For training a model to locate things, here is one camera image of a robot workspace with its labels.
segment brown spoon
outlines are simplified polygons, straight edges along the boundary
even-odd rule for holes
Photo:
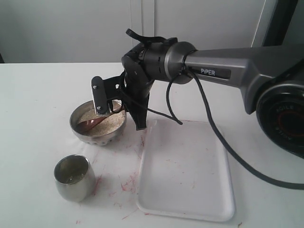
[[[98,124],[100,124],[103,120],[105,120],[106,118],[110,117],[111,115],[113,114],[116,114],[116,113],[110,113],[109,115],[107,116],[101,116],[101,117],[98,117],[96,119],[91,119],[91,120],[85,120],[83,122],[80,122],[76,125],[76,128],[75,130],[82,134],[82,133],[85,133],[87,131],[90,131],[92,128],[94,128],[95,126],[97,126]]]

